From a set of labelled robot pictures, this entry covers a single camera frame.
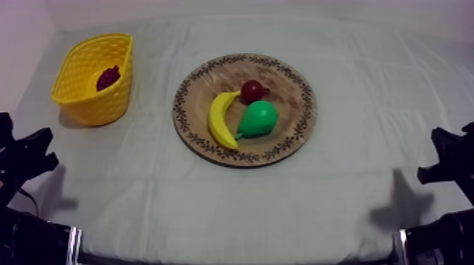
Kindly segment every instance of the banana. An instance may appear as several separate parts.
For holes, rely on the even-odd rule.
[[[209,128],[216,140],[229,149],[237,149],[237,141],[227,128],[225,117],[226,111],[233,100],[240,95],[240,91],[224,92],[219,94],[211,104],[209,112]]]

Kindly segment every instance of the pear stem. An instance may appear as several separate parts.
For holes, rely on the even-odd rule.
[[[236,135],[236,140],[241,139],[242,136],[243,136],[243,133],[242,133],[242,132],[239,132],[239,133]]]

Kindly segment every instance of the white tablecloth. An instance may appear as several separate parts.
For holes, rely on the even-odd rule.
[[[66,52],[105,32],[134,37],[133,95],[119,121],[81,128],[50,91]],[[173,127],[184,77],[238,52],[285,61],[317,97],[311,138],[273,166],[211,164]],[[470,208],[455,184],[422,186],[416,170],[437,162],[431,129],[459,133],[474,120],[474,49],[338,20],[215,16],[99,27],[57,36],[14,118],[16,137],[52,128],[50,150],[62,166],[26,189],[44,218],[84,229],[88,252],[213,264],[370,259],[391,251],[398,228]]]

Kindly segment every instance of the white wall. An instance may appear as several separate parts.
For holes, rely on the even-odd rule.
[[[55,32],[44,0],[0,0],[0,111],[18,105]]]
[[[60,30],[176,15],[284,14],[359,20],[474,41],[474,0],[47,0]]]

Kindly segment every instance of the green pear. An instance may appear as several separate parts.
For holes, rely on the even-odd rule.
[[[238,125],[236,140],[266,135],[277,124],[278,112],[272,103],[259,100],[247,107]]]

